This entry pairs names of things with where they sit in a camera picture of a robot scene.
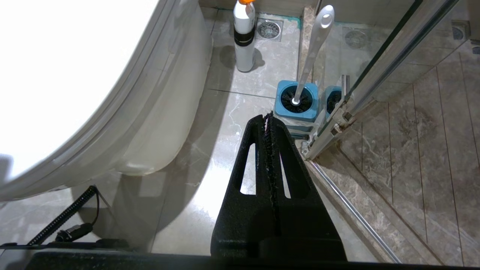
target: toilet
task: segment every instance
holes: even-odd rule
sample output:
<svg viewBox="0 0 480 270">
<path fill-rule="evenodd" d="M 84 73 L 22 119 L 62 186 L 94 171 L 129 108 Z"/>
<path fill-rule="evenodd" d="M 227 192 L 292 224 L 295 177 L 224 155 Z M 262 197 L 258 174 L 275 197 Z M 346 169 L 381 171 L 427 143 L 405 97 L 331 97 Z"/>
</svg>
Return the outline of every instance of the toilet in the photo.
<svg viewBox="0 0 480 270">
<path fill-rule="evenodd" d="M 198 1 L 26 2 L 0 3 L 0 201 L 167 166 L 210 64 Z"/>
</svg>

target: tile floor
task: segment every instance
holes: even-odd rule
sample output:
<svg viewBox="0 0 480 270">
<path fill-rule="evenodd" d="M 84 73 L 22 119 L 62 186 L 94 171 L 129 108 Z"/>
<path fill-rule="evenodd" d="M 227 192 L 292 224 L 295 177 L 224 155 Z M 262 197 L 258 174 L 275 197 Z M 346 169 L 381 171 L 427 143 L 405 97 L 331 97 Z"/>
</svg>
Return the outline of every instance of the tile floor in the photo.
<svg viewBox="0 0 480 270">
<path fill-rule="evenodd" d="M 202 12 L 214 39 L 212 62 L 196 118 L 176 159 L 144 177 L 106 173 L 82 186 L 5 203 L 0 207 L 4 228 L 0 243 L 25 244 L 88 185 L 96 184 L 105 201 L 98 226 L 82 241 L 122 237 L 146 252 L 210 254 L 212 229 L 244 127 L 250 118 L 273 109 L 279 80 L 295 79 L 300 27 L 296 18 L 260 14 L 284 21 L 281 42 L 257 39 L 254 70 L 240 73 L 234 66 L 232 11 L 202 8 Z M 253 179 L 254 162 L 249 158 L 242 192 L 254 192 Z M 326 205 L 348 258 L 376 261 L 333 207 Z M 89 222 L 94 215 L 95 200 L 91 200 L 64 227 Z"/>
<path fill-rule="evenodd" d="M 341 149 L 446 265 L 480 266 L 480 56 L 466 42 L 345 134 Z"/>
</svg>

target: floor drain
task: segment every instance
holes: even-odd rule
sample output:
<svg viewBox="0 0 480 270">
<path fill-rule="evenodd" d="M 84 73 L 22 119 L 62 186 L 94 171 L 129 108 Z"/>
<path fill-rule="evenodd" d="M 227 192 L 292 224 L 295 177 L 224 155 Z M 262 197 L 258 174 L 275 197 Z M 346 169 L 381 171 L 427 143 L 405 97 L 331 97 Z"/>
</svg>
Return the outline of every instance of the floor drain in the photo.
<svg viewBox="0 0 480 270">
<path fill-rule="evenodd" d="M 454 40 L 462 40 L 463 39 L 463 31 L 460 30 L 458 27 L 452 27 L 453 31 L 453 39 Z"/>
<path fill-rule="evenodd" d="M 274 22 L 264 22 L 258 27 L 258 34 L 266 39 L 274 39 L 280 34 L 280 27 Z"/>
<path fill-rule="evenodd" d="M 345 43 L 352 49 L 361 49 L 367 44 L 367 35 L 357 30 L 350 31 L 345 35 Z"/>
</svg>

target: white spray bottle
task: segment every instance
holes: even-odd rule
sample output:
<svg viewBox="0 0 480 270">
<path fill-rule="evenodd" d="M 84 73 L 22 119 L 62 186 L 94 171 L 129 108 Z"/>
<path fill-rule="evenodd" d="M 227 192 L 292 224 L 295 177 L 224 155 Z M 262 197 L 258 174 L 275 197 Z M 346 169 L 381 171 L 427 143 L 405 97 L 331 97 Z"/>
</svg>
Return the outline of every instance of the white spray bottle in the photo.
<svg viewBox="0 0 480 270">
<path fill-rule="evenodd" d="M 237 69 L 248 72 L 253 68 L 253 52 L 255 46 L 255 0 L 237 0 L 233 9 L 235 59 Z"/>
</svg>

